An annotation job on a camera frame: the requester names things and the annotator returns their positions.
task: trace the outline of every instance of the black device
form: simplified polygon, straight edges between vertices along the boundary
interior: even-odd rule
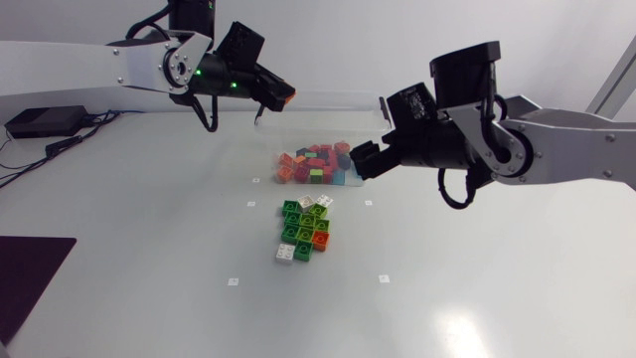
[[[5,124],[14,138],[75,135],[87,115],[83,105],[29,108]]]

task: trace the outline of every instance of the orange block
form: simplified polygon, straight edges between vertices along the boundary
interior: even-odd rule
[[[293,176],[294,176],[294,171],[291,170],[290,167],[286,167],[286,166],[280,167],[280,169],[278,169],[278,173],[276,173],[276,177],[278,178],[278,181],[280,181],[281,183],[286,183],[290,181]]]
[[[326,251],[329,245],[329,233],[314,232],[314,237],[311,239],[314,244],[314,249],[318,251]]]
[[[280,157],[278,158],[278,164],[291,168],[294,166],[294,160],[291,158],[291,156],[289,156],[289,154],[282,153]]]

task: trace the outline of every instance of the lego brick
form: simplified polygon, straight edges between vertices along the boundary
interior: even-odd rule
[[[339,142],[334,144],[334,149],[338,154],[347,154],[351,151],[351,146],[346,142]]]
[[[342,170],[336,170],[331,184],[345,185],[345,172]]]
[[[298,242],[294,250],[294,258],[308,262],[311,259],[311,253],[313,251],[314,245],[311,242]]]
[[[299,231],[300,231],[299,226],[287,224],[285,225],[285,228],[282,230],[282,234],[280,235],[280,240],[291,245],[296,245],[296,242],[298,241],[298,238],[296,238],[296,236],[298,236]]]
[[[296,179],[299,183],[306,183],[309,178],[309,169],[305,167],[299,167],[296,169],[296,173],[294,174],[294,179]]]
[[[314,230],[313,228],[303,228],[301,227],[298,230],[298,234],[296,234],[296,239],[298,239],[298,242],[304,241],[304,242],[311,242],[311,238],[313,238],[314,236]]]
[[[313,243],[315,250],[322,252],[327,251],[327,246],[329,246],[329,233],[319,231],[314,232],[311,242]]]
[[[287,213],[285,215],[285,224],[300,224],[300,213]]]
[[[287,153],[282,153],[278,158],[278,165],[291,168],[294,166],[294,160]]]
[[[304,197],[298,199],[298,205],[301,212],[307,213],[309,212],[309,209],[311,209],[311,207],[314,205],[314,200],[311,199],[309,195],[305,195]]]
[[[319,158],[309,158],[307,160],[307,165],[309,165],[310,169],[322,169],[325,166],[325,160]]]
[[[316,216],[318,219],[324,219],[327,216],[327,208],[316,203],[309,209],[309,214]]]
[[[276,178],[281,183],[286,183],[294,176],[294,171],[290,167],[282,166],[276,173]]]
[[[347,154],[338,154],[338,166],[340,169],[348,170],[351,168],[351,158]]]
[[[318,219],[314,224],[314,230],[329,233],[329,220]]]
[[[325,194],[321,195],[318,199],[316,199],[316,204],[320,204],[320,205],[324,206],[325,208],[329,208],[329,206],[333,202],[334,202],[334,200],[331,199],[330,197],[326,196]]]
[[[278,245],[278,252],[276,253],[276,261],[285,264],[291,265],[294,261],[294,251],[296,248],[293,245],[280,244]]]
[[[311,184],[322,184],[322,169],[311,169],[309,171],[309,182]]]
[[[316,223],[316,217],[313,214],[302,214],[300,216],[300,226],[303,228],[313,229],[315,223]]]
[[[297,213],[299,210],[297,201],[285,200],[282,204],[282,215],[286,215],[287,213]]]

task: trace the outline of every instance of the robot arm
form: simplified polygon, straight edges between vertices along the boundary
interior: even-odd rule
[[[541,108],[523,96],[496,93],[494,62],[499,43],[460,50],[430,64],[437,101],[424,84],[388,99],[396,130],[383,137],[389,148],[367,142],[352,159],[363,179],[398,166],[439,168],[444,200],[466,208],[477,189],[498,181],[509,185],[548,184],[597,178],[636,189],[636,123],[596,114]],[[494,105],[501,107],[496,120]],[[452,200],[445,169],[467,170],[468,197]]]

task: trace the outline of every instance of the white wall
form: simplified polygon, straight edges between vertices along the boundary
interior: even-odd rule
[[[164,4],[2,1],[0,40],[106,44]],[[233,20],[245,23],[266,39],[259,61],[300,90],[390,95],[420,81],[432,90],[430,60],[500,40],[499,93],[574,110],[585,110],[636,34],[633,0],[218,0],[217,8],[217,43]],[[0,122],[25,107],[76,103],[89,111],[187,110],[162,93],[91,89],[2,97]],[[255,107],[246,100],[221,105]]]

